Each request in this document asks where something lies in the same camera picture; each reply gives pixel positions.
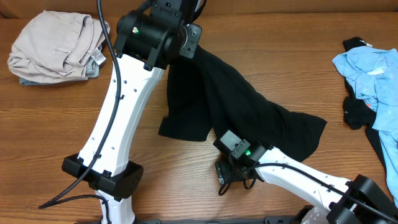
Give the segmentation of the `folded beige trousers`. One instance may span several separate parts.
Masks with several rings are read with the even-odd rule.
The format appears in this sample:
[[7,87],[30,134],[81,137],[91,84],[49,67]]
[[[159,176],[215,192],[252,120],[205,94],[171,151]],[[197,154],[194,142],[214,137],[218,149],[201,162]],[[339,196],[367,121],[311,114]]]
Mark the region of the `folded beige trousers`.
[[10,71],[34,82],[82,78],[90,57],[98,65],[105,40],[99,20],[88,14],[43,11],[34,17],[13,43]]

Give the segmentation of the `black garment under blue shirt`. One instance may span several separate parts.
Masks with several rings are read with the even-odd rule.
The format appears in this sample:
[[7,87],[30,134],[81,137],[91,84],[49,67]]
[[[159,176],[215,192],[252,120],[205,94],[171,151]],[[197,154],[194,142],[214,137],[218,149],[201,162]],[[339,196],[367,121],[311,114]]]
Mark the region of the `black garment under blue shirt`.
[[[344,40],[343,46],[346,52],[356,47],[370,47],[370,45],[360,37],[353,37],[348,40]],[[374,70],[369,70],[366,73],[371,75],[380,75],[383,74],[386,69],[386,65],[376,65]],[[384,164],[384,155],[379,139],[379,132],[372,128],[376,119],[376,112],[367,106],[363,100],[356,98],[353,87],[349,84],[345,77],[344,79],[345,88],[347,89],[349,95],[343,101],[343,121],[347,123],[353,130],[360,129],[364,125],[366,126],[366,137],[376,152],[379,160],[382,164]]]

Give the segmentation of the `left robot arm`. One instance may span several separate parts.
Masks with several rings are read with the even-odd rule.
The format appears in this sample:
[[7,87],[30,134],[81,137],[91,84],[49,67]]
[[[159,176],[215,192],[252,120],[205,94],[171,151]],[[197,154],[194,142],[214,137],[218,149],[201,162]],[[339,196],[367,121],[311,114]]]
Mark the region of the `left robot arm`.
[[192,58],[201,36],[195,20],[205,1],[146,1],[122,16],[111,82],[98,119],[82,150],[62,170],[83,180],[101,202],[101,223],[133,223],[132,194],[143,168],[129,151],[147,100],[169,64]]

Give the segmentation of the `light blue shirt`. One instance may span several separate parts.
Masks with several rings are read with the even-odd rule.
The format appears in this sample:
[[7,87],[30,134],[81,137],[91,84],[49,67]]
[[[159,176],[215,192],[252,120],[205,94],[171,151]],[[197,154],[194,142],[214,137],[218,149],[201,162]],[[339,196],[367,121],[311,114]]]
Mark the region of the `light blue shirt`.
[[353,88],[355,97],[376,113],[386,164],[386,183],[397,203],[397,50],[355,47],[337,55],[332,63]]

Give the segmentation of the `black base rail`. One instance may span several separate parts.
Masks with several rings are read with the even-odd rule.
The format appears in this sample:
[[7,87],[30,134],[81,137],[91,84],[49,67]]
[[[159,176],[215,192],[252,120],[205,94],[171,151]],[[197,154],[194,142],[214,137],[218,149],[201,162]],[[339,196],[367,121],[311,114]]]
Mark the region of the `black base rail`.
[[133,224],[291,224],[301,223],[303,215],[266,216],[264,218],[233,218],[213,220],[136,220]]

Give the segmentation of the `black t-shirt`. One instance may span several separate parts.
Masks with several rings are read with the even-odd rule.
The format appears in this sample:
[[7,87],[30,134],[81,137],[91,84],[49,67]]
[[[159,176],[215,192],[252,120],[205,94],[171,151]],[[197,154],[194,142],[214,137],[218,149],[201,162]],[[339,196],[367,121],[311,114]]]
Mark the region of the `black t-shirt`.
[[180,56],[170,64],[167,102],[161,136],[206,141],[211,130],[219,138],[230,130],[299,162],[315,152],[326,126],[318,116],[267,100],[234,67],[201,47],[193,58]]

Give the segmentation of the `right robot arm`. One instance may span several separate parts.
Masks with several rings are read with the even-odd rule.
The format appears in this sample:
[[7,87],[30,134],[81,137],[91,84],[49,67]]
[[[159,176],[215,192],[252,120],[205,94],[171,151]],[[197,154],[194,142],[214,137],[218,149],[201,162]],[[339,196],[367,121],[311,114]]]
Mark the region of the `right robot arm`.
[[295,223],[397,223],[397,207],[370,178],[354,180],[322,173],[284,154],[274,146],[250,143],[227,131],[213,143],[227,161],[217,163],[224,195],[233,182],[251,189],[256,181],[282,187],[310,206]]

